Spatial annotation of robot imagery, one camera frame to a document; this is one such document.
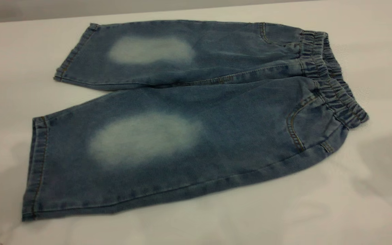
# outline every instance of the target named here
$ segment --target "denim shorts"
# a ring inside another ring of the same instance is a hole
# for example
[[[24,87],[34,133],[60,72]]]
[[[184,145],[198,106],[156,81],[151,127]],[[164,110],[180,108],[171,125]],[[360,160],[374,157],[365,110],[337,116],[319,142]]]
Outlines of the denim shorts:
[[[280,24],[91,24],[55,80],[114,92],[33,119],[23,221],[286,176],[368,120],[328,34]]]

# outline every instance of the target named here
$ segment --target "white table surface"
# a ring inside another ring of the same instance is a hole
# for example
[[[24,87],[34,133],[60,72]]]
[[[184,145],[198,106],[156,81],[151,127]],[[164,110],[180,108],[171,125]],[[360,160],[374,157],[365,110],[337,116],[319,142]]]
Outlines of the white table surface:
[[[31,118],[105,94],[54,82],[90,22],[272,22],[329,33],[370,115],[318,165],[278,180],[116,215],[20,223]],[[392,1],[324,0],[0,23],[0,244],[392,245]]]

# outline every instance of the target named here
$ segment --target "front pocket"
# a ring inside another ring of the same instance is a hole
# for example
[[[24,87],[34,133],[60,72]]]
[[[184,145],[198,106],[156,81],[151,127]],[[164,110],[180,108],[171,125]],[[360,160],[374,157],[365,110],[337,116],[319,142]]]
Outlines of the front pocket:
[[[294,130],[294,119],[296,118],[297,114],[303,110],[308,104],[311,104],[317,99],[315,95],[311,95],[308,98],[303,99],[296,110],[292,111],[287,117],[287,129],[290,137],[293,139],[293,143],[296,146],[297,150],[302,152],[305,150],[305,146],[300,140],[299,136],[297,135],[296,131]]]
[[[302,99],[288,115],[286,123],[299,152],[327,140],[329,134],[341,124],[334,118],[333,111],[316,95]]]

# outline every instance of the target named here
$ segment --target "jeans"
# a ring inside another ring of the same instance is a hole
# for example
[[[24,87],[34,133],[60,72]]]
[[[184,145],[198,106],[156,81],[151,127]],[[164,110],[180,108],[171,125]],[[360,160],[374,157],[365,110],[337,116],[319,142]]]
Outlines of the jeans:
[[[286,176],[368,119],[328,34],[279,24],[91,24],[55,79],[115,92],[33,119],[23,221]]]

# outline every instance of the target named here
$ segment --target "pocket stitching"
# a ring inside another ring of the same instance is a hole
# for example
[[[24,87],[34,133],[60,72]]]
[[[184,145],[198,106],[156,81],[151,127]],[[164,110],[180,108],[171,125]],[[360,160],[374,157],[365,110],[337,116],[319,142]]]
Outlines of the pocket stitching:
[[[287,117],[287,120],[286,120],[288,133],[289,133],[290,137],[292,138],[297,150],[299,150],[300,152],[305,151],[305,146],[303,145],[302,141],[300,140],[299,136],[297,135],[296,131],[294,130],[294,119],[295,119],[296,115],[301,110],[303,110],[303,108],[305,108],[307,105],[314,102],[316,99],[317,99],[316,96],[311,95],[311,96],[303,99],[302,101],[300,101],[301,106],[297,110],[290,113]]]
[[[274,44],[273,42],[269,41],[269,39],[267,38],[267,35],[266,35],[266,23],[265,22],[261,22],[260,23],[260,37],[267,44],[270,44],[270,45]]]

